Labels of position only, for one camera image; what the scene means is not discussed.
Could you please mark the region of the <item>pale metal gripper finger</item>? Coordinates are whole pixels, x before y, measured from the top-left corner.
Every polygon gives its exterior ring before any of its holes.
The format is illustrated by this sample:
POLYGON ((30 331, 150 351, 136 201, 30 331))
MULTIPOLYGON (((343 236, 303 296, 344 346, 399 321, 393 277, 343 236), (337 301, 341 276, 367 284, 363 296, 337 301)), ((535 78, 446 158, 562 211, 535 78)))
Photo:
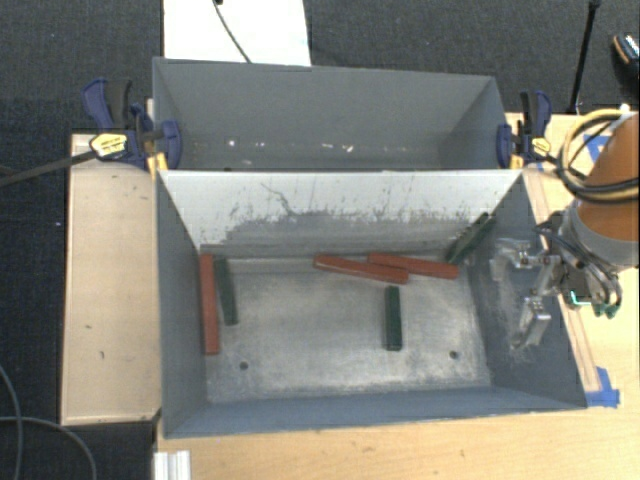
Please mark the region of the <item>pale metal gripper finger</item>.
POLYGON ((539 296, 525 297, 517 329, 511 338, 513 349, 538 346, 551 322, 551 314, 545 309, 539 296))
POLYGON ((544 265, 544 252, 530 254, 530 247, 531 243, 526 240, 499 238, 495 243, 493 257, 489 261, 492 280, 503 281, 509 266, 516 270, 541 268, 544 265))

